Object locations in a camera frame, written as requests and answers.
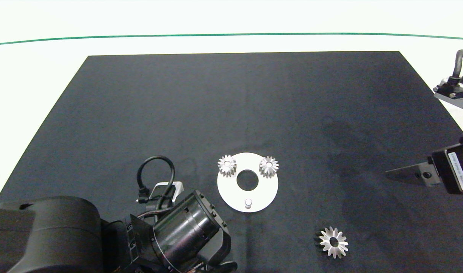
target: label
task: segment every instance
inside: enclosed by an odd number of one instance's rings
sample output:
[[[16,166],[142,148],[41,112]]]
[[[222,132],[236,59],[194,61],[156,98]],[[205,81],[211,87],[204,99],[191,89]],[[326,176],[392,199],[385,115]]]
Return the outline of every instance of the label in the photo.
[[[460,188],[463,190],[463,171],[460,166],[459,159],[457,158],[457,154],[455,154],[455,152],[450,152],[448,155],[452,168],[454,169],[455,176],[457,176],[457,182],[459,182]]]

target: gear teeth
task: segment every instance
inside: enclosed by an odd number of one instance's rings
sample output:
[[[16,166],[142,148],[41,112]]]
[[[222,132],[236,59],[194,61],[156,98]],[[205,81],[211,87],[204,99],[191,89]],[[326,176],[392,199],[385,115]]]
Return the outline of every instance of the gear teeth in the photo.
[[[346,256],[346,251],[348,248],[348,242],[346,242],[346,237],[343,236],[342,231],[338,231],[337,228],[325,228],[321,230],[322,236],[319,236],[320,243],[319,246],[322,248],[323,251],[327,251],[328,256],[332,256],[333,259],[339,258],[341,259],[343,256]],[[330,243],[330,239],[334,237],[338,241],[337,246],[332,246]]]
[[[233,176],[236,172],[236,161],[231,155],[225,155],[218,160],[218,168],[223,176]]]
[[[278,170],[278,161],[273,157],[263,157],[259,164],[260,173],[267,178],[271,178]]]

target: metal bracket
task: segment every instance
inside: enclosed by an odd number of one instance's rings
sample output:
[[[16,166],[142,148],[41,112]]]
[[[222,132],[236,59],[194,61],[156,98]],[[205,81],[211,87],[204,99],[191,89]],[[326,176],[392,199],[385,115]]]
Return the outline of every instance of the metal bracket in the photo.
[[[391,180],[427,187],[439,185],[442,182],[435,166],[428,162],[393,169],[386,171],[385,174]]]

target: cable connector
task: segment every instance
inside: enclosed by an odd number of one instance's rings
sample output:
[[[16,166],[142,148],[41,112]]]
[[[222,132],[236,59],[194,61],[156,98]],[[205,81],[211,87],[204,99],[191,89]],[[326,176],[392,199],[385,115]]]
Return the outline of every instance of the cable connector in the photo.
[[[147,187],[139,189],[139,198],[136,200],[139,204],[146,204],[149,201],[150,190]]]
[[[449,76],[446,83],[437,85],[434,92],[451,99],[463,98],[463,88],[459,86],[461,78]]]

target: black cable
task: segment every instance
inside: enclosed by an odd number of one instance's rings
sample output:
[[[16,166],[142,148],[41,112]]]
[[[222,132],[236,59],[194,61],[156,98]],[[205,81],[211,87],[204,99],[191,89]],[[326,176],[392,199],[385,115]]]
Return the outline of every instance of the black cable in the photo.
[[[455,55],[455,66],[452,77],[458,78],[460,76],[460,69],[462,69],[463,49],[457,51]]]
[[[164,212],[168,212],[171,209],[172,209],[172,207],[168,207],[167,209],[148,210],[148,211],[145,211],[145,212],[139,214],[138,218],[147,218],[147,217],[152,216],[152,215],[157,215],[157,214],[161,214],[161,213],[164,213]]]
[[[159,210],[161,208],[162,203],[164,202],[164,199],[167,197],[169,194],[172,183],[174,182],[174,175],[175,175],[175,170],[174,170],[174,164],[172,164],[171,159],[163,156],[163,155],[155,155],[153,157],[149,157],[148,159],[145,159],[145,161],[141,164],[141,166],[138,169],[138,174],[137,174],[137,180],[138,180],[138,185],[139,185],[139,194],[148,194],[149,195],[149,189],[142,183],[142,169],[144,166],[149,163],[150,161],[154,159],[161,159],[166,161],[166,163],[169,165],[169,168],[171,169],[171,179],[169,180],[169,183],[166,186],[166,190],[164,191],[164,195],[162,195],[159,198],[159,201],[157,202],[156,210]]]

